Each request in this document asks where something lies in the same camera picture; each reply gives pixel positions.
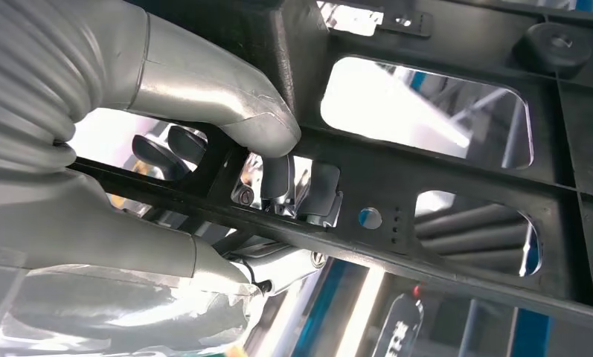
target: small hole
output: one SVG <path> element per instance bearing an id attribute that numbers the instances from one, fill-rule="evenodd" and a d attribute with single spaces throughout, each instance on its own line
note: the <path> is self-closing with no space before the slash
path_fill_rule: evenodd
<path id="1" fill-rule="evenodd" d="M 365 208 L 360 211 L 359 216 L 359 225 L 366 229 L 377 229 L 382 225 L 382 215 L 379 211 L 375 208 Z"/>
<path id="2" fill-rule="evenodd" d="M 558 48 L 572 47 L 572 40 L 563 33 L 556 33 L 551 36 L 551 44 Z"/>

